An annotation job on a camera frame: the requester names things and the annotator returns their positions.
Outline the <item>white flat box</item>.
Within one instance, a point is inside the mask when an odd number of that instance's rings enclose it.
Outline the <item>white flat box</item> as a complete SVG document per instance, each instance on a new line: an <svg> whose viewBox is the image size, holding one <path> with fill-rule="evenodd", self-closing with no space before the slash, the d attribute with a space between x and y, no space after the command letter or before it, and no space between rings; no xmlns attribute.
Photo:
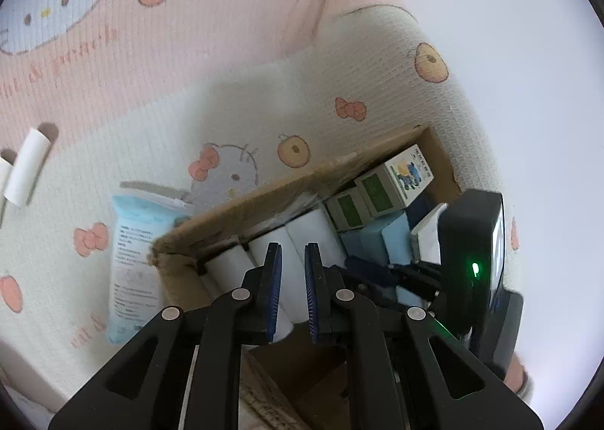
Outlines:
<svg viewBox="0 0 604 430"><path fill-rule="evenodd" d="M414 260L441 264L438 221L446 208L446 203L438 204L410 231Z"/></svg>

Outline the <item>blue wet wipes pack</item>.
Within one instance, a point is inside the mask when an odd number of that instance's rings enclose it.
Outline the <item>blue wet wipes pack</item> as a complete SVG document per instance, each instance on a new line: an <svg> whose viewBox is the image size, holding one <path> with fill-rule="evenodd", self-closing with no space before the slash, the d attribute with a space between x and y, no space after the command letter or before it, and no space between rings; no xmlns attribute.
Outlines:
<svg viewBox="0 0 604 430"><path fill-rule="evenodd" d="M151 264L151 249L156 239L193 215L193 205L126 189L112 196L112 208L116 224L111 242L106 337L112 345L122 345L164 308L164 288Z"/></svg>

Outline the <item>brown cardboard box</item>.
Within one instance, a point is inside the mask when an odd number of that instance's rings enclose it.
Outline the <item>brown cardboard box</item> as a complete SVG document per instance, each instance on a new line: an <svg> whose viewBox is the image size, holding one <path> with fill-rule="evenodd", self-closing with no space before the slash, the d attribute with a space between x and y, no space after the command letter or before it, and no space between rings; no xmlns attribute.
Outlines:
<svg viewBox="0 0 604 430"><path fill-rule="evenodd" d="M277 326L285 329L307 322L303 248L317 242L320 252L327 254L340 247L322 203L412 145L420 148L434 172L429 192L445 201L460 196L461 149L428 126L397 128L200 213L155 240L151 264L158 269L168 299L186 310L208 305L210 294L194 272L196 264L225 253L236 255L242 248L249 250L245 260L261 264L269 243L276 242L284 253Z"/></svg>

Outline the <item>white paper tube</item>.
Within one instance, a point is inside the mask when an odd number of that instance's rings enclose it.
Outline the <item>white paper tube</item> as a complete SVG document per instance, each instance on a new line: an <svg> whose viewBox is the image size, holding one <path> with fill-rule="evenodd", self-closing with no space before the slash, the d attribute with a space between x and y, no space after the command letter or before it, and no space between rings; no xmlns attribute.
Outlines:
<svg viewBox="0 0 604 430"><path fill-rule="evenodd" d="M3 190L3 196L8 202L18 208L27 205L51 145L52 142L40 130L30 129L16 155Z"/></svg>
<svg viewBox="0 0 604 430"><path fill-rule="evenodd" d="M3 158L0 158L0 195L3 195L4 193L11 171L12 164Z"/></svg>

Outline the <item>small green white box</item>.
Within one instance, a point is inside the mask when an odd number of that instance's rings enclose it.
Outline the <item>small green white box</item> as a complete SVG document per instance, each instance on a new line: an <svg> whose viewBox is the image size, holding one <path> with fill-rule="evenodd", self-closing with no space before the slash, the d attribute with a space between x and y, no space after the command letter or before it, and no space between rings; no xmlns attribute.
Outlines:
<svg viewBox="0 0 604 430"><path fill-rule="evenodd" d="M371 222L368 206L356 186L332 196L327 201L327 209L339 232L363 228Z"/></svg>

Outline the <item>white green cartoon box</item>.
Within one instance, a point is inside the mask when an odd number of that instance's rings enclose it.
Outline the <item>white green cartoon box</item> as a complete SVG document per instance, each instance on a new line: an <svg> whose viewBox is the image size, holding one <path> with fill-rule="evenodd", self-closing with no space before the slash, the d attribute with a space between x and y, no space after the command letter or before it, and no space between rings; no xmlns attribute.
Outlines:
<svg viewBox="0 0 604 430"><path fill-rule="evenodd" d="M432 183L434 174L418 145L412 145L354 179L372 217L403 210Z"/></svg>

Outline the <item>light blue box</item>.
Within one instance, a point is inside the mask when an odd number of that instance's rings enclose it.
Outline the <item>light blue box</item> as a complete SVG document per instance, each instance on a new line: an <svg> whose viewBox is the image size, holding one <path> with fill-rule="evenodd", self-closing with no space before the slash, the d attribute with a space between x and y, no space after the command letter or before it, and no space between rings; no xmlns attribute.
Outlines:
<svg viewBox="0 0 604 430"><path fill-rule="evenodd" d="M410 245L410 227L407 215L403 211L399 211L387 215L387 218L392 218L392 221L382 229L382 238L388 255L387 267L394 270L397 264L407 265L413 262L413 248ZM401 282L395 288L395 293L397 302L400 304L423 306L423 299L404 288Z"/></svg>
<svg viewBox="0 0 604 430"><path fill-rule="evenodd" d="M340 234L340 240L348 256L386 267L389 255L383 238L383 229L388 225L385 220L374 220L363 228Z"/></svg>

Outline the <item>white paper roll core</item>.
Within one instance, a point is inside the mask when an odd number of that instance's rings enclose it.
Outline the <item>white paper roll core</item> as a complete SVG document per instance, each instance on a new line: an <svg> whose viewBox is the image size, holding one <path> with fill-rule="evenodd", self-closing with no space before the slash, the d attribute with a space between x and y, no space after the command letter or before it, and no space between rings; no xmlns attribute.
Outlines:
<svg viewBox="0 0 604 430"><path fill-rule="evenodd" d="M264 264L270 243L282 246L282 281L280 281L279 312L277 313L274 341L284 340L296 324L309 319L303 261L286 230L278 228L249 243L251 254L258 265Z"/></svg>

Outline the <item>pink cartoon bed sheet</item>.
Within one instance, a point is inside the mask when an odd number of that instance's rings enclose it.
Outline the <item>pink cartoon bed sheet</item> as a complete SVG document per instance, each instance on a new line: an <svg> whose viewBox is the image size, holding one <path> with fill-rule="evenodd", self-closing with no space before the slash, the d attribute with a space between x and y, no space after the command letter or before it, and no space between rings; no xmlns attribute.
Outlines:
<svg viewBox="0 0 604 430"><path fill-rule="evenodd" d="M1 157L52 147L1 212L1 377L57 410L112 355L111 198L211 208L431 126L462 188L503 176L407 0L2 0Z"/></svg>

